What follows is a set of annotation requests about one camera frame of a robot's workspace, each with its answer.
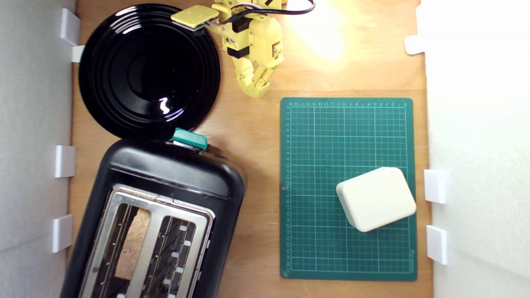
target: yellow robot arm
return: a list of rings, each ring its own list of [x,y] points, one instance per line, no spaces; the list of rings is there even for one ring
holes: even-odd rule
[[[271,14],[302,14],[284,11],[287,0],[215,0],[209,7],[195,5],[171,16],[173,22],[189,30],[207,27],[222,37],[223,51],[234,62],[236,79],[243,92],[262,97],[270,86],[276,68],[284,61],[282,31]]]

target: black wire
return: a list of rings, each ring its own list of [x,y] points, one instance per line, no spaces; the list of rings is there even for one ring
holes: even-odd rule
[[[253,8],[253,9],[245,10],[245,11],[242,11],[240,13],[234,14],[233,16],[229,17],[228,19],[226,19],[226,21],[222,22],[221,24],[224,25],[224,24],[228,24],[228,23],[237,21],[237,20],[239,20],[240,18],[244,17],[245,15],[247,15],[249,13],[261,13],[261,14],[270,13],[270,14],[287,14],[287,15],[306,14],[308,12],[311,12],[313,9],[315,9],[315,0],[307,0],[307,1],[309,1],[309,3],[311,3],[311,7],[307,8],[305,10],[288,11],[288,10],[271,10],[271,9],[266,9],[266,8],[260,8],[260,9]]]

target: grid lines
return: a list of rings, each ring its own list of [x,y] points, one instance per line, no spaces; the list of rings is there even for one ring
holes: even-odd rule
[[[415,215],[362,233],[335,193],[381,166],[400,168],[413,191],[412,101],[293,98],[281,106],[282,276],[414,280]]]

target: wooden table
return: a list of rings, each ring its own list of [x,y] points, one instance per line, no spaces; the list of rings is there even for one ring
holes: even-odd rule
[[[303,0],[290,0],[300,7]],[[160,1],[180,8],[212,1]],[[81,41],[110,14],[138,0],[78,0]],[[426,255],[430,206],[423,199],[428,167],[426,79],[423,56],[410,57],[403,38],[416,32],[419,0],[317,0],[308,15],[278,16],[285,62],[263,99],[239,90],[234,67],[221,53],[222,81],[216,104],[197,132],[240,163],[248,192],[225,266],[218,297],[432,297],[432,263]],[[220,48],[216,37],[217,48]],[[117,140],[83,105],[74,75],[72,143],[77,172],[70,181],[74,236],[99,162]],[[285,280],[279,275],[279,102],[282,97],[412,97],[418,202],[419,278],[416,282]]]

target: white clip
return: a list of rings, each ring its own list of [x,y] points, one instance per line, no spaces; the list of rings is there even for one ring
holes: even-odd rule
[[[72,245],[74,218],[72,214],[54,219],[51,252],[56,253]]]
[[[85,49],[85,46],[72,47],[72,62],[74,63],[81,62],[81,56],[83,56],[84,49]]]
[[[81,30],[81,20],[66,8],[63,8],[61,14],[61,32],[60,37],[69,45],[75,47],[79,45],[79,34]]]
[[[445,187],[447,173],[445,170],[423,170],[425,200],[445,204]]]
[[[418,7],[416,7],[416,27],[418,34],[405,37],[405,51],[407,54],[416,55],[425,52],[426,23],[427,19],[425,13],[425,4],[420,4]]]
[[[73,177],[75,175],[74,146],[56,146],[55,149],[55,178]]]
[[[447,265],[447,232],[432,225],[427,226],[427,256]]]

